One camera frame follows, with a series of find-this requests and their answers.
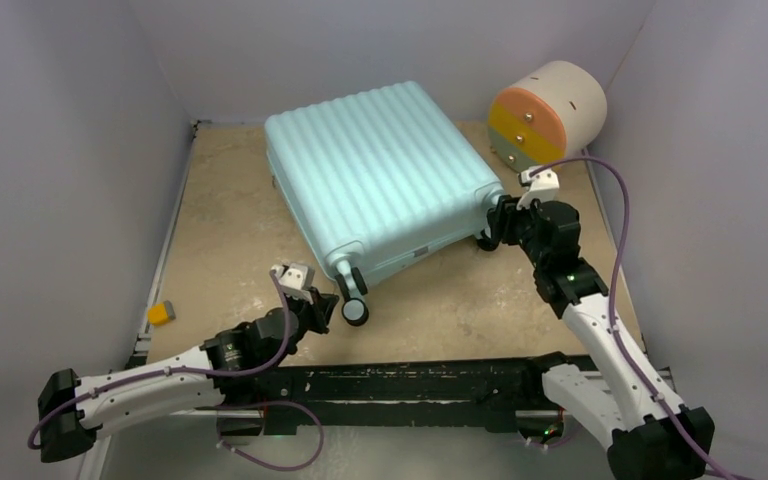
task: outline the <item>yellow block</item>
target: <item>yellow block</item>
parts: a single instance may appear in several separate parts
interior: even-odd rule
[[[521,150],[537,163],[549,163],[564,158],[564,151],[549,143],[544,137],[520,121],[514,114],[505,110],[498,103],[490,107],[487,123],[499,132],[511,145]]]
[[[175,320],[175,310],[172,309],[172,302],[169,300],[149,308],[147,315],[148,323],[154,326],[160,326],[169,323],[170,320]]]

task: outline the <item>yellow sponge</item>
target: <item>yellow sponge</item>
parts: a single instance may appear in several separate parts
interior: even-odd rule
[[[148,309],[148,323],[159,326],[175,320],[175,310],[172,309],[172,302],[169,300]]]

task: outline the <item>white wall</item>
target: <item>white wall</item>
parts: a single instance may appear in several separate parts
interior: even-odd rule
[[[124,0],[0,0],[0,479],[74,478],[24,447],[36,396],[126,360],[187,129]]]
[[[768,2],[659,0],[594,151],[625,175],[625,273],[655,363],[768,479]],[[613,225],[620,198],[599,172]]]
[[[413,79],[455,119],[550,60],[606,85],[654,0],[131,0],[194,118],[273,113]]]

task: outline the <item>table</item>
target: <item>table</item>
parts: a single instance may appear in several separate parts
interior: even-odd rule
[[[521,192],[516,173],[490,151],[481,122],[458,124],[505,189]],[[316,266],[312,252],[272,184],[259,126],[208,126],[198,131],[177,224],[161,279],[160,300],[177,319],[154,329],[148,361],[198,345],[279,305],[269,267],[290,261]],[[608,283],[615,250],[586,166],[558,169],[559,200],[581,214],[582,256]],[[586,351],[540,299],[525,254],[478,249],[473,238],[444,248],[370,289],[370,320],[351,327],[339,314],[331,332],[308,334],[286,365],[325,365],[502,358],[556,350]],[[318,273],[314,285],[335,293]],[[625,284],[617,308],[642,346]]]

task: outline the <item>light blue suitcase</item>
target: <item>light blue suitcase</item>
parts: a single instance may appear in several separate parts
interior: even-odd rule
[[[368,287],[478,236],[504,194],[415,82],[273,115],[266,138],[275,181],[352,325],[369,316]]]

